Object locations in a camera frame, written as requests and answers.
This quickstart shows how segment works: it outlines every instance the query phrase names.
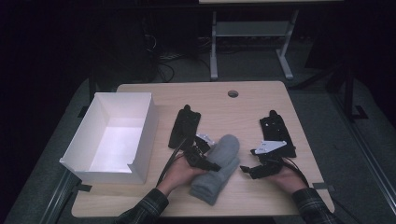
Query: white metal stand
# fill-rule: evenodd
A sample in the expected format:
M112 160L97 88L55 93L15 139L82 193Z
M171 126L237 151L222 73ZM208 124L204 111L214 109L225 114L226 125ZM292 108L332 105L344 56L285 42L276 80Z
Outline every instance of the white metal stand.
M299 10L295 10L289 21L217 21L216 11L214 11L212 21L212 50L210 52L210 79L217 80L219 78L218 60L216 57L217 36L284 36L285 43L281 49L276 50L276 55L286 79L293 79L293 74L285 56L298 12Z

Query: table leg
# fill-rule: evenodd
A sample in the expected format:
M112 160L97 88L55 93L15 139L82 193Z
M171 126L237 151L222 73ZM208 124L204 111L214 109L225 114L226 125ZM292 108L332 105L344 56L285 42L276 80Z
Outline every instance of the table leg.
M210 52L210 80L218 80L218 58L216 57L216 11L212 21L212 51Z
M276 50L277 58L280 61L280 65L282 66L283 73L285 74L286 79L293 79L293 74L290 70L288 61L286 60L286 51L288 50L289 42L291 39L291 35L293 34L294 24L297 20L299 10L295 10L291 16L288 30L285 34L285 43L283 44L281 49Z

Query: gray sock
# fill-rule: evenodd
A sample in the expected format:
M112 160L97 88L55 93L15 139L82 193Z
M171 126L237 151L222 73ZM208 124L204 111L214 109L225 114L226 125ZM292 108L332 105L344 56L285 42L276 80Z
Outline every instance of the gray sock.
M221 169L195 177L191 183L190 194L211 205L215 204L219 193L239 164L238 150L238 139L230 134L224 135L207 155L207 160L215 162Z

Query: open cardboard box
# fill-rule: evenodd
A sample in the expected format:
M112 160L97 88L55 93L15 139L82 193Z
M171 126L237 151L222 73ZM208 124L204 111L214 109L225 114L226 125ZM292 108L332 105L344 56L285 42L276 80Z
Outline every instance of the open cardboard box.
M144 184L158 117L150 92L97 92L60 163L86 183Z

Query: person's left hand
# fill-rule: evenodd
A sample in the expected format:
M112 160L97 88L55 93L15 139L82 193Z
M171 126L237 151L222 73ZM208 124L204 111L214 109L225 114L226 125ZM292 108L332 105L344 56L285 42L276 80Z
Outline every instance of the person's left hand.
M196 175L202 175L206 172L205 170L191 167L183 154L178 154L157 189L168 196L173 189L190 183Z

